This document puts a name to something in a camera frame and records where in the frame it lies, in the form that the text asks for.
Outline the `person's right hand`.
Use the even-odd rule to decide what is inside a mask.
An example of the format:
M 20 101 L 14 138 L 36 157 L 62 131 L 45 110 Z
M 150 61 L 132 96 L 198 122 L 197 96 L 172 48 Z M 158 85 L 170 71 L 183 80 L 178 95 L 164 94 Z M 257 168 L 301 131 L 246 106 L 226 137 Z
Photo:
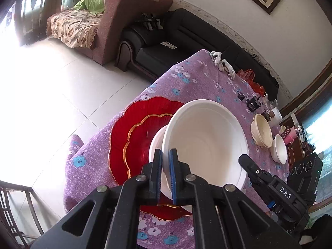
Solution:
M 278 222 L 278 215 L 273 211 L 267 211 L 266 215 L 271 218 L 274 222 Z

